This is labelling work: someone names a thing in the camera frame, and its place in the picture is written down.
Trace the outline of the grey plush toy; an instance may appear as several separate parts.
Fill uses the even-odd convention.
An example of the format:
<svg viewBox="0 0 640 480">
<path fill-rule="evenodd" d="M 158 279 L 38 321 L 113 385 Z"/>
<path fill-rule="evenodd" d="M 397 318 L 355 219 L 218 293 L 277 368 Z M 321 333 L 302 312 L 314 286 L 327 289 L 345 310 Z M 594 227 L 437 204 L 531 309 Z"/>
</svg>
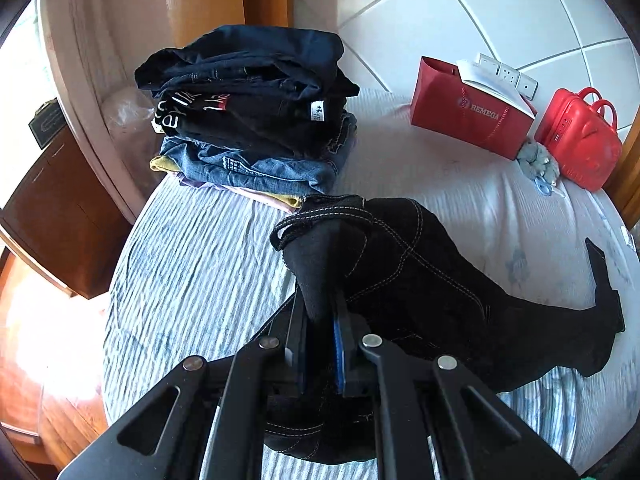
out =
<svg viewBox="0 0 640 480">
<path fill-rule="evenodd" d="M 544 145 L 528 139 L 516 154 L 515 160 L 527 179 L 541 179 L 551 186 L 558 183 L 559 164 Z"/>
</svg>

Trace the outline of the stack of folded clothes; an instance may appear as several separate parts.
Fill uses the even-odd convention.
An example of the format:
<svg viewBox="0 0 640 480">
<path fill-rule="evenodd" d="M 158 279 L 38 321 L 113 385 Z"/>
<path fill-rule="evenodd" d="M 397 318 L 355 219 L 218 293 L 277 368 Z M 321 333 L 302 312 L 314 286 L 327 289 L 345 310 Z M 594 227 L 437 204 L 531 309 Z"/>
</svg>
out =
<svg viewBox="0 0 640 480">
<path fill-rule="evenodd" d="M 355 137 L 343 54 L 334 32 L 224 25 L 151 54 L 134 81 L 187 179 L 303 198 L 332 191 Z"/>
</svg>

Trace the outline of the white booklet in bag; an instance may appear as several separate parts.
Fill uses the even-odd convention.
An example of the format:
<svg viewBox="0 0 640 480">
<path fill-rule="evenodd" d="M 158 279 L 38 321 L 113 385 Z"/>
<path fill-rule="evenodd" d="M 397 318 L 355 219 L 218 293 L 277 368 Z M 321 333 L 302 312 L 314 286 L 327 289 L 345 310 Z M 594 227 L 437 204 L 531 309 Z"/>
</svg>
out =
<svg viewBox="0 0 640 480">
<path fill-rule="evenodd" d="M 457 62 L 457 69 L 464 84 L 493 96 L 532 119 L 535 118 L 536 112 L 518 93 L 518 90 L 486 68 L 470 61 L 460 60 Z"/>
</svg>

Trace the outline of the black jeans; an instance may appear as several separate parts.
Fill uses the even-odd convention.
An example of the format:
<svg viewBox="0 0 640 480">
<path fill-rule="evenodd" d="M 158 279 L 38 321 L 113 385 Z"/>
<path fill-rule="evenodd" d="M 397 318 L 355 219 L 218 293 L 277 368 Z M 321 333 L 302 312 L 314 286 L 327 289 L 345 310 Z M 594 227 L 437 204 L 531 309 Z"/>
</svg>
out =
<svg viewBox="0 0 640 480">
<path fill-rule="evenodd" d="M 265 442 L 299 460 L 338 465 L 375 456 L 371 402 L 338 391 L 339 302 L 403 352 L 424 360 L 449 354 L 496 393 L 555 367 L 599 373 L 625 328 L 599 247 L 587 248 L 591 308 L 535 304 L 477 270 L 411 198 L 310 196 L 274 227 L 270 242 L 296 278 L 311 337 L 304 394 L 270 401 Z"/>
</svg>

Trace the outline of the brown wooden nightstand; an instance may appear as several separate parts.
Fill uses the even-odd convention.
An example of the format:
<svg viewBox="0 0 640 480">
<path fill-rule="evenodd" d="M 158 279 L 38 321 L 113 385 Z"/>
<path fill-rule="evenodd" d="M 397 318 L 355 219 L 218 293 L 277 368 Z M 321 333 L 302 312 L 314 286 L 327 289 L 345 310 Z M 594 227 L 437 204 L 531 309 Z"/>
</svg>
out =
<svg viewBox="0 0 640 480">
<path fill-rule="evenodd" d="M 108 291 L 131 230 L 67 127 L 17 185 L 1 225 L 40 269 L 86 299 Z"/>
</svg>

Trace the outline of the white wall socket panel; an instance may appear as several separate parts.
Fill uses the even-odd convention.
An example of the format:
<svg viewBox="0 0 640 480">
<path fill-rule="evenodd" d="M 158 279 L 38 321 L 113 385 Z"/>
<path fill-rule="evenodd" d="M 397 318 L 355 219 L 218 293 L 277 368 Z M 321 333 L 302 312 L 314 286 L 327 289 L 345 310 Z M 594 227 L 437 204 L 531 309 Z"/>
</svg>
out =
<svg viewBox="0 0 640 480">
<path fill-rule="evenodd" d="M 521 96 L 531 101 L 537 91 L 538 82 L 520 73 L 515 68 L 500 63 L 489 55 L 479 53 L 476 57 L 476 62 L 480 67 L 486 68 L 491 73 L 494 73 L 498 78 L 503 79 L 516 90 Z"/>
</svg>

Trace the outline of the red Bemega paper bag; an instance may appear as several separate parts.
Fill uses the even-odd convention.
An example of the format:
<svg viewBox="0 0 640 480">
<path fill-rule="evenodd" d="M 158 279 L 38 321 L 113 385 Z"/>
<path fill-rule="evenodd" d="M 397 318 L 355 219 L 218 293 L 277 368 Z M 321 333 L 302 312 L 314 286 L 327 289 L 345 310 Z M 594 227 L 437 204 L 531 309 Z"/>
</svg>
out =
<svg viewBox="0 0 640 480">
<path fill-rule="evenodd" d="M 421 58 L 410 105 L 413 125 L 514 159 L 534 119 L 464 84 L 457 64 Z"/>
</svg>

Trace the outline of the striped white bed sheet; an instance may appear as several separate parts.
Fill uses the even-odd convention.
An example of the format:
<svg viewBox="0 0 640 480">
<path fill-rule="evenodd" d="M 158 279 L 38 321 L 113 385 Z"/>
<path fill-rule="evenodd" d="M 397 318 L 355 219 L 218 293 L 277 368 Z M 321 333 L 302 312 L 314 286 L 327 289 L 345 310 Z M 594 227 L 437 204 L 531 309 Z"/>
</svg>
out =
<svg viewBox="0 0 640 480">
<path fill-rule="evenodd" d="M 348 104 L 355 144 L 338 194 L 411 197 L 434 212 L 462 255 L 510 294 L 581 308 L 593 300 L 585 244 L 600 247 L 626 328 L 601 373 L 565 368 L 504 396 L 572 466 L 585 471 L 639 414 L 639 259 L 608 196 L 564 181 L 541 195 L 516 162 L 413 127 L 409 102 L 363 90 Z M 186 356 L 245 344 L 291 295 L 269 243 L 281 213 L 166 177 L 146 202 L 110 287 L 102 398 L 114 422 Z"/>
</svg>

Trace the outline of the red bear suitcase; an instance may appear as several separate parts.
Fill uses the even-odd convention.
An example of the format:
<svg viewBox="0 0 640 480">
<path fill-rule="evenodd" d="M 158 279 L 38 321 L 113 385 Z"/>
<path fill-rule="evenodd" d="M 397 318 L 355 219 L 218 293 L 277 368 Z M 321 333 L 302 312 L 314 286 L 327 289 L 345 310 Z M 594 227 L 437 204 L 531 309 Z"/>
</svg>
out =
<svg viewBox="0 0 640 480">
<path fill-rule="evenodd" d="M 603 188 L 623 151 L 616 109 L 592 87 L 556 90 L 535 140 L 558 162 L 562 177 L 590 192 Z"/>
</svg>

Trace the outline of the blue handled scissors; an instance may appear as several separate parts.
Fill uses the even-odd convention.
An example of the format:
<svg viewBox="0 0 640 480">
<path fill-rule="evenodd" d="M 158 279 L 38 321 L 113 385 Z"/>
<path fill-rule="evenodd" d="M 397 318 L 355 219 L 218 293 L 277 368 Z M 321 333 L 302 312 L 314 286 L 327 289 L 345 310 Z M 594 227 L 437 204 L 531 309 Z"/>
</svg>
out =
<svg viewBox="0 0 640 480">
<path fill-rule="evenodd" d="M 553 186 L 544 180 L 542 177 L 536 177 L 534 179 L 534 185 L 536 186 L 537 191 L 542 196 L 551 196 L 553 194 L 554 188 Z"/>
</svg>

